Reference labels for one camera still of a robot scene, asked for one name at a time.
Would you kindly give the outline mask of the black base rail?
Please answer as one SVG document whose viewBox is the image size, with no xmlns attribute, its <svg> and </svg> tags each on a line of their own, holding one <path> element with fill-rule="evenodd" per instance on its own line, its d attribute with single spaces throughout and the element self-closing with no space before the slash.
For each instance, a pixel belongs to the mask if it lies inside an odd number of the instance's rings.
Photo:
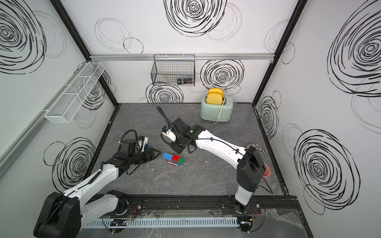
<svg viewBox="0 0 381 238">
<path fill-rule="evenodd" d="M 143 211 L 161 210 L 216 210 L 223 215 L 239 214 L 239 206 L 233 195 L 208 196 L 179 196 L 179 195 L 127 195 L 125 196 L 132 214 L 141 214 Z M 255 214 L 271 208 L 296 208 L 300 203 L 295 196 L 252 196 L 243 210 L 255 208 Z"/>
</svg>

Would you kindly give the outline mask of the black corner frame post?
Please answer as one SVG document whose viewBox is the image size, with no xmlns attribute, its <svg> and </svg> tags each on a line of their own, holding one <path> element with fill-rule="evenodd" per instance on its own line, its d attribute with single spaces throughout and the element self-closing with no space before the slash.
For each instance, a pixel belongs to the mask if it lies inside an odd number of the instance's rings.
<svg viewBox="0 0 381 238">
<path fill-rule="evenodd" d="M 261 83 L 260 83 L 260 86 L 257 90 L 257 93 L 254 97 L 254 100 L 252 102 L 252 105 L 255 107 L 259 100 L 260 100 L 260 97 L 261 95 L 263 94 L 266 86 L 267 86 L 267 83 L 269 82 L 270 80 L 270 77 L 272 76 L 272 73 L 273 71 L 275 70 L 275 67 L 277 66 L 277 63 L 279 61 L 279 59 L 281 58 L 281 55 L 288 43 L 288 40 L 291 38 L 291 35 L 296 27 L 296 24 L 306 6 L 306 4 L 308 3 L 307 0 L 299 0 L 294 8 L 294 11 L 287 23 L 287 26 L 284 30 L 284 33 L 280 39 L 280 42 L 277 46 L 277 49 L 274 53 L 274 58 L 273 58 L 273 61 L 270 63 Z"/>
<path fill-rule="evenodd" d="M 91 53 L 88 50 L 87 46 L 85 45 L 85 42 L 81 38 L 79 32 L 77 31 L 74 23 L 72 22 L 69 14 L 67 13 L 65 7 L 63 6 L 62 2 L 60 0 L 50 0 L 50 3 L 54 7 L 56 13 L 59 15 L 61 21 L 65 25 L 66 29 L 68 30 L 69 34 L 71 35 L 72 39 L 74 40 L 75 44 L 77 45 L 78 49 L 80 50 L 81 54 L 85 58 L 86 61 L 91 61 Z M 118 102 L 114 96 L 114 94 L 111 92 L 110 87 L 108 86 L 104 76 L 100 77 L 100 84 L 102 88 L 104 89 L 106 95 L 108 96 L 109 100 L 113 104 L 115 108 L 118 107 Z"/>
</svg>

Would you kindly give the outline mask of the grey wall rail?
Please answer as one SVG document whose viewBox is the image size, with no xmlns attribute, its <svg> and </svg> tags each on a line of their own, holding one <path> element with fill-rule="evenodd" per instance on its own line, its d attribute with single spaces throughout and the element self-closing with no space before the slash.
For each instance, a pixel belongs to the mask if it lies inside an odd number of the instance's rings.
<svg viewBox="0 0 381 238">
<path fill-rule="evenodd" d="M 273 53 L 198 53 L 198 54 L 97 54 L 93 61 L 133 60 L 273 60 Z"/>
</svg>

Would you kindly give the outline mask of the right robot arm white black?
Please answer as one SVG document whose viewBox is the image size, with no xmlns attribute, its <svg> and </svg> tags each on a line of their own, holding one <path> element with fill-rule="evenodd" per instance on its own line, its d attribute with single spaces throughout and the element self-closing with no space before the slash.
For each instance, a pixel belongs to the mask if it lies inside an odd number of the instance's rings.
<svg viewBox="0 0 381 238">
<path fill-rule="evenodd" d="M 180 118 L 174 122 L 167 122 L 163 127 L 161 137 L 163 141 L 169 139 L 168 145 L 177 154 L 184 149 L 192 153 L 190 147 L 208 151 L 236 169 L 238 189 L 235 194 L 237 205 L 247 206 L 260 181 L 265 178 L 267 172 L 260 151 L 253 145 L 247 147 L 229 143 L 206 130 L 204 127 L 194 125 L 190 127 Z"/>
</svg>

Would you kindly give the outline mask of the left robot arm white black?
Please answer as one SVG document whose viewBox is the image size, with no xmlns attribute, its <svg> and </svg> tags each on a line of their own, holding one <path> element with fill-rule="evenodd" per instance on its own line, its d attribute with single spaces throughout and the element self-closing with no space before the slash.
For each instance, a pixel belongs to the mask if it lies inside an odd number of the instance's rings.
<svg viewBox="0 0 381 238">
<path fill-rule="evenodd" d="M 89 223 L 113 212 L 124 215 L 130 209 L 125 193 L 111 190 L 91 199 L 106 185 L 128 172 L 155 160 L 161 152 L 147 145 L 148 139 L 121 140 L 117 152 L 90 177 L 62 193 L 53 192 L 45 200 L 33 235 L 36 238 L 75 238 Z"/>
</svg>

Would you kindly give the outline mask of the mint green toaster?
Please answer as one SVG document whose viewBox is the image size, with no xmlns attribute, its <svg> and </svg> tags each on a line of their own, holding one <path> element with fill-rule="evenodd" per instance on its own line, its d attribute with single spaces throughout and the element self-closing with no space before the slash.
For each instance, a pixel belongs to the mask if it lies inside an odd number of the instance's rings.
<svg viewBox="0 0 381 238">
<path fill-rule="evenodd" d="M 233 113 L 234 102 L 231 97 L 226 97 L 224 105 L 206 103 L 206 96 L 201 101 L 200 117 L 206 121 L 228 122 Z"/>
</svg>

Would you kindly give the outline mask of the green lego brick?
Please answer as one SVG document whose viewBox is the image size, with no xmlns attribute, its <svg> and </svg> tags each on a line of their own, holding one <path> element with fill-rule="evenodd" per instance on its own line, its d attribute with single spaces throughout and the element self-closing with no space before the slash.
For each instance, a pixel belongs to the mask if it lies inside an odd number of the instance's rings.
<svg viewBox="0 0 381 238">
<path fill-rule="evenodd" d="M 179 158 L 178 161 L 177 161 L 177 163 L 178 163 L 179 165 L 183 165 L 183 163 L 184 163 L 184 159 L 183 159 L 183 158 Z"/>
</svg>

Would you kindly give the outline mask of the light blue long lego brick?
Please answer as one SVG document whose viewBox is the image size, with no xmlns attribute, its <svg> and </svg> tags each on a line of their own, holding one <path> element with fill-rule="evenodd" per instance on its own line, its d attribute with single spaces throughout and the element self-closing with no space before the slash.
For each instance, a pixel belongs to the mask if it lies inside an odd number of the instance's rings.
<svg viewBox="0 0 381 238">
<path fill-rule="evenodd" d="M 168 153 L 163 153 L 162 158 L 167 160 L 167 161 L 172 161 L 173 155 L 172 154 L 168 154 Z"/>
</svg>

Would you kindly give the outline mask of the patterned ceramic bowl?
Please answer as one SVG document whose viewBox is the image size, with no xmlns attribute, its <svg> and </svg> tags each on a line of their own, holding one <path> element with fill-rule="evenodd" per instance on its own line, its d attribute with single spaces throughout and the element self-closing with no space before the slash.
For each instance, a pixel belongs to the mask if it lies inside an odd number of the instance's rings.
<svg viewBox="0 0 381 238">
<path fill-rule="evenodd" d="M 255 148 L 259 152 L 259 154 L 260 154 L 262 159 L 265 158 L 266 152 L 265 152 L 265 150 L 264 150 L 264 148 L 262 146 L 260 146 L 258 144 L 255 144 L 255 143 L 251 143 L 246 148 L 249 149 L 250 147 Z"/>
</svg>

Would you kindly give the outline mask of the black corner frame post left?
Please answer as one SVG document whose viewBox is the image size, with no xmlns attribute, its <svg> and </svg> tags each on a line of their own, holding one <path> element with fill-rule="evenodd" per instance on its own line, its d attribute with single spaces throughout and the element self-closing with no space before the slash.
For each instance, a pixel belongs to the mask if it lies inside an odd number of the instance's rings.
<svg viewBox="0 0 381 238">
<path fill-rule="evenodd" d="M 77 45 L 78 49 L 80 50 L 81 54 L 85 58 L 86 61 L 91 61 L 91 53 L 88 50 L 87 46 L 85 45 L 85 42 L 81 38 L 79 32 L 77 31 L 74 23 L 72 22 L 69 14 L 67 13 L 65 7 L 63 6 L 62 2 L 60 0 L 50 0 L 50 3 L 54 7 L 56 13 L 59 15 L 61 21 L 65 25 L 66 29 L 68 30 L 69 34 L 71 35 L 72 39 L 74 40 L 75 44 Z M 100 84 L 102 88 L 104 89 L 106 95 L 108 96 L 109 100 L 113 104 L 115 108 L 118 107 L 118 102 L 114 96 L 114 94 L 111 92 L 110 87 L 108 86 L 104 76 L 100 77 Z"/>
</svg>

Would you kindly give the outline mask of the yellow toast slice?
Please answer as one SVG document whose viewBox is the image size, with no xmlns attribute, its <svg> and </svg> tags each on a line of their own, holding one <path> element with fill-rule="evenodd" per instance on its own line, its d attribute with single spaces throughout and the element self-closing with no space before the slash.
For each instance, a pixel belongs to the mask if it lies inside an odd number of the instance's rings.
<svg viewBox="0 0 381 238">
<path fill-rule="evenodd" d="M 220 88 L 209 89 L 206 96 L 206 103 L 212 105 L 221 105 L 223 103 L 223 90 Z"/>
</svg>

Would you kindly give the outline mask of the pink plastic cup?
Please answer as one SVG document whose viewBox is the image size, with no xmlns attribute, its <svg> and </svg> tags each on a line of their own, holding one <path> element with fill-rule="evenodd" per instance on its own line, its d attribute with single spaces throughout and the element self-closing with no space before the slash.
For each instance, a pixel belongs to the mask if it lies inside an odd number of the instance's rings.
<svg viewBox="0 0 381 238">
<path fill-rule="evenodd" d="M 263 177 L 267 178 L 270 175 L 271 175 L 271 169 L 270 169 L 270 167 L 267 164 L 265 164 L 265 173 L 264 173 Z"/>
</svg>

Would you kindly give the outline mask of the black corner frame post right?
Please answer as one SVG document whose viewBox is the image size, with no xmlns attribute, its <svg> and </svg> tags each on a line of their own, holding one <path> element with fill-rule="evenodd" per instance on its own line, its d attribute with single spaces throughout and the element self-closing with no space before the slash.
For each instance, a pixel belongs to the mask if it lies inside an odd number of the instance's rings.
<svg viewBox="0 0 381 238">
<path fill-rule="evenodd" d="M 260 100 L 260 97 L 261 95 L 263 94 L 266 86 L 267 86 L 267 83 L 269 82 L 270 80 L 270 77 L 272 76 L 272 73 L 273 71 L 275 70 L 275 67 L 277 66 L 277 63 L 279 61 L 279 59 L 281 58 L 281 55 L 288 43 L 288 40 L 291 38 L 291 35 L 296 27 L 296 24 L 306 6 L 306 4 L 308 3 L 307 0 L 299 0 L 294 8 L 294 11 L 287 23 L 287 26 L 284 30 L 284 33 L 280 39 L 280 42 L 277 46 L 277 49 L 274 53 L 274 58 L 273 58 L 273 61 L 270 63 L 261 83 L 260 83 L 260 86 L 257 90 L 257 93 L 254 97 L 254 100 L 252 102 L 252 105 L 255 107 L 259 100 Z"/>
</svg>

